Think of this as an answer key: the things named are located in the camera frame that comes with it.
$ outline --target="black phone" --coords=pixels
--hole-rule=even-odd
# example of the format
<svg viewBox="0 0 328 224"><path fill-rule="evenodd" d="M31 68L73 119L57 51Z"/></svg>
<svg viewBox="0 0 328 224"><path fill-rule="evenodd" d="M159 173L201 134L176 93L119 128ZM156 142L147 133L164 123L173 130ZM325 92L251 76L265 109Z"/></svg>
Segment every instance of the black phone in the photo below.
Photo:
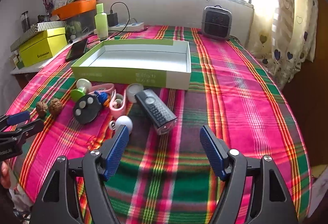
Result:
<svg viewBox="0 0 328 224"><path fill-rule="evenodd" d="M71 47L71 49L69 50L65 61L69 62L72 61L74 59L80 58L81 56L83 56L86 53L87 50L87 44L88 44L88 39L84 39L82 41L78 41L76 43L74 43Z"/></svg>

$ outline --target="walnut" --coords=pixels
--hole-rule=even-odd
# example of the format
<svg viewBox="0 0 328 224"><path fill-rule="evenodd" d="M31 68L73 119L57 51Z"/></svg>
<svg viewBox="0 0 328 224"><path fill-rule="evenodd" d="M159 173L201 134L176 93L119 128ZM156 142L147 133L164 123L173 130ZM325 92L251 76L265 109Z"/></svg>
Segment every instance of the walnut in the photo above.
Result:
<svg viewBox="0 0 328 224"><path fill-rule="evenodd" d="M39 118L44 118L47 114L47 110L48 110L48 105L46 103L43 103L41 101L38 101L36 106L35 106L35 110L39 115Z"/></svg>
<svg viewBox="0 0 328 224"><path fill-rule="evenodd" d="M49 112L54 117L57 117L62 110L63 110L63 104L59 99L55 98L50 102Z"/></svg>

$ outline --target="space heater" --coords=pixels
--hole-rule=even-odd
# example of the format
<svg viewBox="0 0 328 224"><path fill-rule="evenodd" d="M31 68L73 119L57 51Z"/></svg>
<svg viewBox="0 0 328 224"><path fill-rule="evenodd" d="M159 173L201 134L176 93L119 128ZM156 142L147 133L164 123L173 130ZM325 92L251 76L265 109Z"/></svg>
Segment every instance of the space heater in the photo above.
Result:
<svg viewBox="0 0 328 224"><path fill-rule="evenodd" d="M202 19L202 34L215 40L228 40L231 30L231 12L221 6L207 6Z"/></svg>

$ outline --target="human hand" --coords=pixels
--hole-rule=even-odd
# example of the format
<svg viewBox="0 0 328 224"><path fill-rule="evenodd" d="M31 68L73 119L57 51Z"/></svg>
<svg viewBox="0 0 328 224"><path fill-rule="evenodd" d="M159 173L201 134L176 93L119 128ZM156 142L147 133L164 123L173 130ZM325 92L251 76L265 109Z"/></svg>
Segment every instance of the human hand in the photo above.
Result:
<svg viewBox="0 0 328 224"><path fill-rule="evenodd" d="M10 188L9 167L5 162L1 165L0 183L4 188Z"/></svg>

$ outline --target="white lid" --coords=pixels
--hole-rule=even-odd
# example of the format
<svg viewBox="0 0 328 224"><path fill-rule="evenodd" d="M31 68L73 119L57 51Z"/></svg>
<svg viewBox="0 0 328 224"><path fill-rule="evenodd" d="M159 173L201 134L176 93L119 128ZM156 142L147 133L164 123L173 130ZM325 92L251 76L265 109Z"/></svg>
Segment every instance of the white lid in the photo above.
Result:
<svg viewBox="0 0 328 224"><path fill-rule="evenodd" d="M91 82L86 79L79 79L76 82L76 88L86 88L87 89L86 93L89 93L91 87L92 87Z"/></svg>
<svg viewBox="0 0 328 224"><path fill-rule="evenodd" d="M143 86L139 83L133 83L130 84L127 88L126 88L126 95L128 97L128 100L131 103L136 103L137 100L134 97L135 94L137 94L138 92L141 92L143 90Z"/></svg>

